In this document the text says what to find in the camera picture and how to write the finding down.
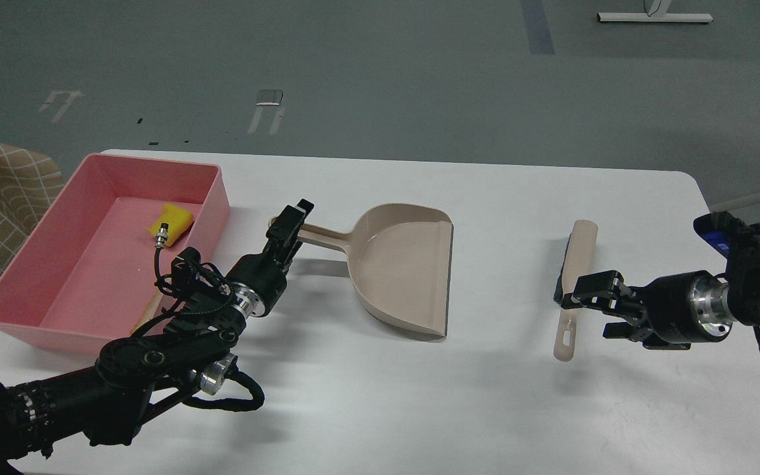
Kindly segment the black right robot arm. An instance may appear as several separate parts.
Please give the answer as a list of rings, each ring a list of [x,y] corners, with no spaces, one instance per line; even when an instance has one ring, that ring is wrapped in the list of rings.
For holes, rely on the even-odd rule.
[[[694,219],[693,229],[726,259],[726,270],[658,277],[628,286],[616,270],[580,274],[573,289],[557,284],[553,300],[563,310],[593,309],[616,317],[606,339],[625,339],[648,350],[688,350],[726,340],[735,324],[750,327],[760,354],[760,223],[729,212]]]

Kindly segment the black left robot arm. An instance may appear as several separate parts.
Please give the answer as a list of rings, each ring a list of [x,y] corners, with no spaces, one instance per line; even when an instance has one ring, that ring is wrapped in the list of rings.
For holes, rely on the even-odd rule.
[[[313,207],[305,199],[284,207],[263,251],[242,256],[226,274],[186,247],[170,273],[156,271],[157,289],[172,306],[103,346],[94,365],[15,386],[0,382],[0,474],[15,474],[12,460],[32,452],[50,457],[55,442],[76,433],[91,446],[128,446],[179,404],[262,408],[265,392],[239,369],[233,349],[248,318],[268,315],[283,295]]]

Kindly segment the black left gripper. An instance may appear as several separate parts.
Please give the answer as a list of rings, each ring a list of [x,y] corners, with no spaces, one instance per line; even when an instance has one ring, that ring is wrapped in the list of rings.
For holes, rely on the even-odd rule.
[[[301,245],[298,234],[314,207],[307,199],[300,199],[296,206],[284,207],[269,225],[263,255],[244,255],[228,271],[229,282],[248,288],[257,296],[252,316],[267,316],[286,291],[288,265]]]

